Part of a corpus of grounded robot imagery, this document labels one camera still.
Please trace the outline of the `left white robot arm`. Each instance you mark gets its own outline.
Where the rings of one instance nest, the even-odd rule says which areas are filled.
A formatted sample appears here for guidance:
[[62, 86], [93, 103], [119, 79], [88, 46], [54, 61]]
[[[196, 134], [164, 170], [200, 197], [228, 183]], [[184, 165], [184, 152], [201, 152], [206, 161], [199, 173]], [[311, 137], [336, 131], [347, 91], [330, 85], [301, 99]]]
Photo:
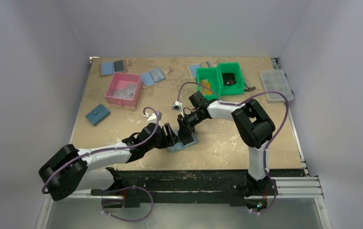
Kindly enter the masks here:
[[43, 181], [42, 193], [62, 200], [79, 189], [87, 173], [112, 164], [139, 160], [152, 149], [164, 149], [180, 142], [169, 124], [150, 123], [117, 143], [92, 149], [64, 145], [38, 171]]

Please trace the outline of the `green card holder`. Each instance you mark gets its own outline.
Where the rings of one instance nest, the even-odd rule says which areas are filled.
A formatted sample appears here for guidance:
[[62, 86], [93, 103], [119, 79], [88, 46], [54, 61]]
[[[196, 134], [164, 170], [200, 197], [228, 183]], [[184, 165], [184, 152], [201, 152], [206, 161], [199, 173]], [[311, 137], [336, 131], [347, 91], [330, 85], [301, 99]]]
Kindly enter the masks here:
[[184, 144], [182, 141], [176, 143], [174, 146], [170, 146], [167, 148], [167, 152], [168, 153], [171, 153], [171, 152], [176, 152], [176, 151], [180, 151], [180, 150], [184, 150], [184, 149], [187, 149], [193, 145], [196, 145], [199, 143], [199, 140], [198, 140], [198, 137], [197, 137], [198, 133], [194, 133], [193, 134], [193, 141], [188, 143], [188, 144]]

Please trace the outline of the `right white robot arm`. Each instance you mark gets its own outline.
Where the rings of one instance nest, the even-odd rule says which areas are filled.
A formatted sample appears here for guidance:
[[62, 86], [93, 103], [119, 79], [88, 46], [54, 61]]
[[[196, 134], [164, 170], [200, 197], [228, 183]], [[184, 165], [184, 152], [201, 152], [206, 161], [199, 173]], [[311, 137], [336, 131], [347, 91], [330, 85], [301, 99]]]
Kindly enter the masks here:
[[193, 141], [195, 127], [206, 119], [234, 122], [242, 141], [248, 147], [249, 168], [245, 196], [259, 194], [269, 181], [267, 174], [267, 147], [276, 127], [260, 103], [251, 99], [243, 104], [222, 100], [207, 100], [201, 92], [189, 97], [194, 106], [190, 114], [178, 115], [178, 137], [186, 145]]

